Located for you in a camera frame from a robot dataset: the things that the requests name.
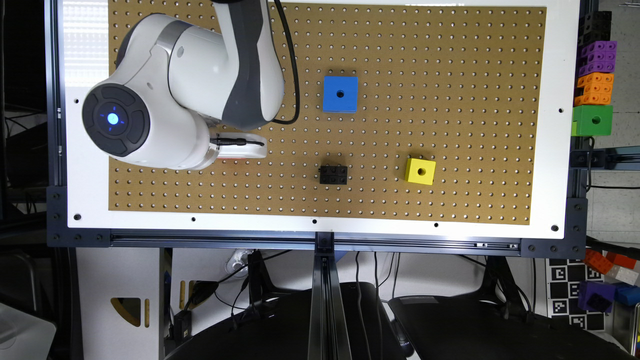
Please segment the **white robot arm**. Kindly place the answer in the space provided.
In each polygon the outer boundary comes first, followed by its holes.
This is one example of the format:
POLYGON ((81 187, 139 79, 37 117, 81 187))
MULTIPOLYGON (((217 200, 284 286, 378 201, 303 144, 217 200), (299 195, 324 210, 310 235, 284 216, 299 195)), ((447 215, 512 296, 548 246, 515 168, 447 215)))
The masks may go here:
POLYGON ((200 170, 216 159, 263 158, 254 129, 280 110, 284 78, 264 1, 217 1, 219 31, 165 14, 130 30, 112 75, 82 107, 84 129, 137 166, 200 170))

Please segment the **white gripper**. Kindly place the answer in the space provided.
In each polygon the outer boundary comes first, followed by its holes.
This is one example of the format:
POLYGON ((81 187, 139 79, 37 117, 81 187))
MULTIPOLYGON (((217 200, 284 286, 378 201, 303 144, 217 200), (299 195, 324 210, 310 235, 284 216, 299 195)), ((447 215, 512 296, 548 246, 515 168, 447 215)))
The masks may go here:
POLYGON ((221 159, 262 159, 267 156, 267 140, 253 133, 218 133, 210 143, 221 159))

